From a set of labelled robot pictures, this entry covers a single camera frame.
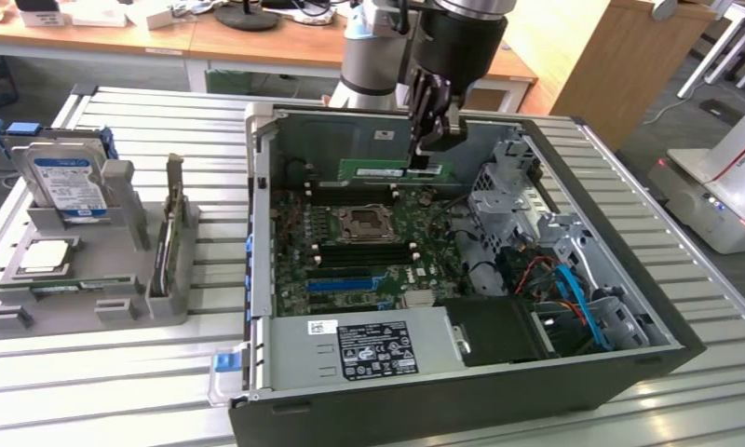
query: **red stripe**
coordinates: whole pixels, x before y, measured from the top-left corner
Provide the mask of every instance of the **red stripe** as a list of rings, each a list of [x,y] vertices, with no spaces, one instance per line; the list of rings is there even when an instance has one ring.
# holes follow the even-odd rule
[[[726,171],[734,166],[735,162],[745,156],[745,149],[742,149],[742,152],[739,152],[739,155],[735,156],[735,158],[731,160],[731,163],[729,163],[729,166],[725,167],[725,169],[719,172],[718,175],[715,175],[715,178],[711,179],[709,182],[714,182],[719,177],[722,177],[722,174],[726,173]]]

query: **circuit board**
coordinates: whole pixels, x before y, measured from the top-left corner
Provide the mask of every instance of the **circuit board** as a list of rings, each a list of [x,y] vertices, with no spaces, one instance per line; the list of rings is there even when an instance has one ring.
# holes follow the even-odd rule
[[[278,317],[406,308],[407,296],[431,305],[463,292],[446,201],[425,187],[395,195],[390,204],[353,206],[326,204],[303,191],[274,195]],[[349,249],[358,255],[338,257],[334,268],[326,251]],[[378,252],[394,261],[375,264]]]

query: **blue hard drive label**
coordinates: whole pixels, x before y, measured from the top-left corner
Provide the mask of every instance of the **blue hard drive label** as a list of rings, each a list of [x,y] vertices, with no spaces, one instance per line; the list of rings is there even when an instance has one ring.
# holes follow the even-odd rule
[[[107,205],[92,182],[94,167],[83,158],[35,158],[36,179],[55,208],[67,216],[95,217]]]

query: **slatted table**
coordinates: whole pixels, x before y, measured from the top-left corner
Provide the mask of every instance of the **slatted table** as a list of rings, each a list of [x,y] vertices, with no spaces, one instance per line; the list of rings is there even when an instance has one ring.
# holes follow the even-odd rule
[[[209,407],[206,389],[210,354],[242,337],[250,100],[126,88],[68,97],[52,126],[113,128],[142,200],[166,194],[167,153],[186,158],[186,191],[202,211],[190,316],[169,328],[0,341],[0,446],[233,445],[226,410]],[[593,412],[399,445],[745,445],[745,301],[590,130],[566,118],[537,124],[707,350]],[[545,186],[570,210],[559,186],[551,179]],[[0,267],[27,202],[19,183],[0,210]]]

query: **motherboard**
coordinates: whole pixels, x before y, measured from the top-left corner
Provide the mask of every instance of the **motherboard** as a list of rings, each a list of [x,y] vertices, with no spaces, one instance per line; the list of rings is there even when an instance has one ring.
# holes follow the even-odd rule
[[[433,306],[463,295],[451,204],[423,186],[278,191],[277,316]]]

